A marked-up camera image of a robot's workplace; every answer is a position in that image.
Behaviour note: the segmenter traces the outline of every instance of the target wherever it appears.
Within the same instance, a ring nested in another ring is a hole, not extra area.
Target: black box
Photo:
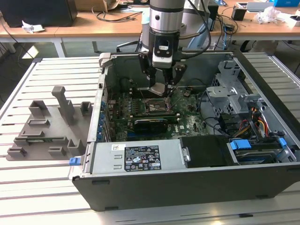
[[[25,23],[69,27],[77,16],[74,0],[0,0],[0,11],[10,27]]]
[[[236,21],[243,21],[246,11],[247,10],[245,8],[236,8],[236,7],[234,7],[233,11],[232,11],[231,18],[233,20],[236,20]]]

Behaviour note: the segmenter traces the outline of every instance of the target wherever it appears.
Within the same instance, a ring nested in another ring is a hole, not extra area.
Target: wooden desk
[[[5,28],[14,38],[28,38],[28,37],[35,37],[35,38],[54,38],[55,32],[59,27],[45,27],[45,31],[37,32],[34,34],[29,34],[24,31],[21,27],[20,28],[10,28],[9,25],[4,21],[3,17],[1,18]],[[0,25],[0,38],[9,38],[9,34],[4,30],[2,25]]]
[[[133,13],[110,13],[106,19],[120,19]],[[91,12],[78,12],[72,27],[59,27],[55,32],[57,38],[64,37],[138,37],[142,31],[142,15],[129,22],[104,22],[98,20]]]
[[[228,7],[233,7],[236,0],[226,0]],[[219,7],[218,13],[221,15],[223,10],[228,7]],[[283,13],[294,14],[300,7],[278,7],[277,10]],[[223,15],[231,17],[233,9],[227,9]],[[254,21],[256,13],[246,12],[243,21],[237,21],[239,30],[232,36],[232,40],[299,40],[300,27],[289,28],[285,22],[259,24]],[[234,24],[228,18],[223,17],[225,23]],[[215,30],[220,31],[220,23],[216,22]]]
[[[228,7],[233,7],[236,0],[227,0]],[[219,7],[219,14],[227,7]],[[281,12],[293,14],[296,7],[277,8]],[[118,19],[125,13],[110,13],[107,19]],[[232,9],[224,11],[223,15],[231,16]],[[239,30],[233,35],[232,40],[300,40],[300,27],[289,28],[286,23],[278,21],[277,24],[258,24],[253,20],[255,13],[246,13],[243,21],[237,22]],[[72,27],[46,27],[45,32],[29,34],[22,28],[9,28],[7,30],[17,39],[18,42],[53,42],[58,56],[65,57],[66,50],[64,42],[92,42],[94,51],[98,50],[97,41],[135,41],[142,30],[141,15],[136,20],[122,23],[103,22],[98,20],[91,12],[79,12]],[[232,23],[224,18],[225,23]],[[211,32],[212,40],[216,40],[221,33],[220,24],[217,21],[214,30]],[[0,26],[0,42],[15,42]]]

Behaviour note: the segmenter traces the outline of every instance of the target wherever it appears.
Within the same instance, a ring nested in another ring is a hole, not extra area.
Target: power supply label
[[[158,145],[126,147],[124,159],[127,172],[161,170]]]

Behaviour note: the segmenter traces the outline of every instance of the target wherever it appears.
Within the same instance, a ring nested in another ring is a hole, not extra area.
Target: blue tab
[[[286,141],[283,137],[279,138],[279,143],[281,144],[282,148],[285,148],[287,146]]]
[[[251,148],[251,144],[247,139],[237,139],[237,140],[233,140],[230,143],[232,150],[236,150],[236,149],[250,149]]]
[[[235,144],[235,142],[230,142],[232,150],[237,150],[238,146]]]
[[[69,165],[81,165],[80,158],[70,158]]]

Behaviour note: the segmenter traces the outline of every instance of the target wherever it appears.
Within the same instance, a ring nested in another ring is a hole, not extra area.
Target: white sticker
[[[125,150],[126,145],[125,144],[113,144],[112,145],[112,151],[124,151]]]

